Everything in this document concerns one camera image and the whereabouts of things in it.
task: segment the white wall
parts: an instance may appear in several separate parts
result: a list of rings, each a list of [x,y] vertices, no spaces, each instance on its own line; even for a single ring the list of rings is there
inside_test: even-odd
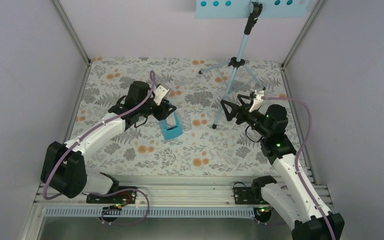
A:
[[[50,0],[0,1],[0,240],[20,237],[85,69]]]
[[[383,240],[384,1],[327,0],[287,69],[312,110],[309,153],[347,239]]]
[[[247,23],[246,18],[195,19],[195,0],[60,2],[89,57],[230,59]],[[283,62],[305,21],[259,19],[244,58]]]

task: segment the light blue board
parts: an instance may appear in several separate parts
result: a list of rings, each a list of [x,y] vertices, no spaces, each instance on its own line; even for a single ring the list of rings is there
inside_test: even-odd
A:
[[[250,0],[196,0],[196,19],[240,19],[250,15]],[[262,4],[260,18],[304,17],[311,0],[254,0]]]

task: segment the floral tablecloth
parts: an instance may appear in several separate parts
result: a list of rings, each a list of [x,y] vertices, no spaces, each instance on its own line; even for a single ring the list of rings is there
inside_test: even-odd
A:
[[[217,128],[212,129],[231,67],[198,71],[223,60],[98,57],[95,58],[84,89],[71,137],[77,137],[98,122],[109,107],[123,95],[133,81],[150,83],[149,72],[154,70],[157,82],[172,89],[167,97],[177,106],[184,128],[189,130],[173,140],[164,140],[159,122],[150,117],[145,125],[131,127],[106,142],[86,167],[91,171],[111,175],[166,176],[261,176],[276,174],[260,150],[259,143],[245,136],[246,124],[227,122],[224,113]],[[266,96],[286,96],[280,66],[272,61],[247,61],[247,65],[264,83]],[[243,67],[237,71],[228,100],[238,103],[237,94],[248,95],[256,83]],[[265,101],[264,113],[274,101]],[[276,101],[287,108],[289,124],[286,134],[296,149],[299,140],[287,101]],[[252,130],[249,136],[258,140]]]

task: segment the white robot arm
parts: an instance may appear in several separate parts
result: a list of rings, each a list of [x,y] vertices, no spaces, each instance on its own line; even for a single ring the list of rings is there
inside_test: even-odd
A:
[[[247,123],[262,136],[260,145],[264,156],[282,176],[292,195],[290,199],[283,193],[273,177],[263,176],[253,180],[253,197],[257,202],[266,201],[276,209],[292,230],[294,240],[330,239],[329,227],[339,239],[344,219],[339,213],[333,214],[322,201],[296,159],[297,151],[285,135],[288,124],[286,109],[272,104],[265,114],[260,113],[264,89],[251,92],[249,96],[239,94],[237,98],[240,106],[226,100],[220,102],[227,120],[236,118],[238,125]]]
[[[41,181],[47,182],[59,159],[68,151],[69,146],[74,146],[58,166],[49,186],[68,198],[74,198],[80,193],[107,194],[109,191],[116,190],[118,182],[114,178],[104,173],[87,172],[85,160],[114,136],[123,133],[131,126],[137,128],[144,124],[145,122],[137,125],[140,117],[148,119],[148,116],[154,116],[160,121],[176,110],[176,107],[164,98],[169,93],[169,88],[159,85],[153,90],[152,97],[143,105],[122,115],[142,102],[149,90],[150,86],[147,83],[134,81],[130,85],[128,94],[120,98],[101,121],[63,144],[56,141],[50,144],[46,151]]]

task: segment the tripod stand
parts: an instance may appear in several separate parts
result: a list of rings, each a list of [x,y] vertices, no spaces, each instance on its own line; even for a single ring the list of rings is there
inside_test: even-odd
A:
[[[263,5],[258,2],[252,2],[250,7],[250,14],[248,17],[248,21],[246,22],[245,31],[243,32],[243,38],[242,42],[240,43],[239,52],[237,53],[236,57],[232,57],[230,61],[222,62],[220,64],[211,66],[207,69],[200,70],[198,73],[203,74],[206,72],[209,72],[213,69],[219,69],[225,65],[233,66],[232,75],[230,76],[229,83],[227,84],[226,92],[224,93],[222,100],[225,100],[228,96],[228,94],[231,92],[231,88],[233,86],[233,83],[235,81],[236,72],[238,71],[238,68],[243,66],[245,70],[248,72],[249,75],[251,75],[252,79],[259,85],[260,87],[264,88],[263,83],[255,76],[255,74],[251,71],[251,69],[245,64],[245,60],[242,59],[242,55],[244,54],[245,46],[247,45],[248,36],[251,33],[251,30],[253,29],[254,25],[257,23],[257,18],[260,16],[261,12],[263,10]],[[222,106],[218,106],[218,114],[217,117],[215,117],[214,124],[212,125],[213,129],[217,128],[217,123],[220,120],[220,116],[222,114]]]

